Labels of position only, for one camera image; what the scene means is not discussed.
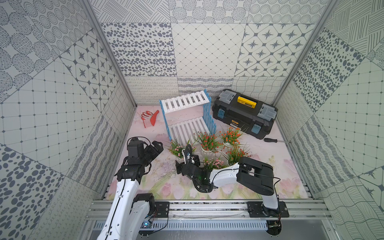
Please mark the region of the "pink flower pot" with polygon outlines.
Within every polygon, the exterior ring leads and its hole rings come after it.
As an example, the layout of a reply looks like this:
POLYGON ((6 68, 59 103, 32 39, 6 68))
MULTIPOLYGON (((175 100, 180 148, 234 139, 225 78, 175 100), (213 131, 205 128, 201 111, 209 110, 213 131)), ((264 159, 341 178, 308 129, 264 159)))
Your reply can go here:
POLYGON ((186 145, 181 145, 177 140, 171 140, 170 144, 169 152, 179 160, 182 160, 184 158, 183 149, 186 148, 186 145))
POLYGON ((226 168, 228 165, 224 160, 221 160, 220 158, 209 158, 204 157, 203 160, 203 169, 207 171, 212 170, 220 170, 223 168, 226 168))

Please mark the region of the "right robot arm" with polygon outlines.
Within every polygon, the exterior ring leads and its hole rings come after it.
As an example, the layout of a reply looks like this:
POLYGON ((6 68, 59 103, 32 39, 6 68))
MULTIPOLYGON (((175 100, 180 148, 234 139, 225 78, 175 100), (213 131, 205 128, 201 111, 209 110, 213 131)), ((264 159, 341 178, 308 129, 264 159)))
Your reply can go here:
POLYGON ((271 165, 249 157, 241 157, 234 165, 219 170, 209 170, 200 165, 197 155, 185 157, 182 163, 176 162, 177 173, 189 178, 198 192, 207 194, 214 189, 239 183, 260 194, 264 208, 274 211, 279 208, 274 186, 274 169, 271 165))

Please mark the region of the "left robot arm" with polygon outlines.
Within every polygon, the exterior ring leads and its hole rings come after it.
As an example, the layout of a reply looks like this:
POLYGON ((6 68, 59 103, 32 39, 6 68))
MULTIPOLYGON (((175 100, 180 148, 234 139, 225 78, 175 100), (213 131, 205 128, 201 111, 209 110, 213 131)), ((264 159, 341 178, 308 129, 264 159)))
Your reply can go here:
POLYGON ((127 142, 128 156, 116 173, 115 198, 99 240, 135 240, 147 216, 155 212, 153 194, 138 194, 142 177, 149 172, 147 166, 164 150, 161 142, 132 137, 127 142))

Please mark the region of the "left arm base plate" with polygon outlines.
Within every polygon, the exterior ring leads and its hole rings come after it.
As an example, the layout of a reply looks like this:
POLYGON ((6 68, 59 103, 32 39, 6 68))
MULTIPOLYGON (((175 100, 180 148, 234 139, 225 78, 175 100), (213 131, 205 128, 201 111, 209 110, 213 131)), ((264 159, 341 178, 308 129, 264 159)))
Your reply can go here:
POLYGON ((150 204, 149 215, 154 218, 168 218, 170 202, 155 201, 150 204))

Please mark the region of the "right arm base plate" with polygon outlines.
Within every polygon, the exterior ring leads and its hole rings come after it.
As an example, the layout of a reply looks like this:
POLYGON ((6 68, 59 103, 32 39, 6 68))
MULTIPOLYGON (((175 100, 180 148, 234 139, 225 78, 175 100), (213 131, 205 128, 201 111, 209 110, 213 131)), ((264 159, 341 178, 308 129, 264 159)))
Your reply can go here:
POLYGON ((286 203, 279 202, 276 210, 266 208, 262 202, 247 202, 247 210, 250 218, 288 218, 290 216, 286 203))

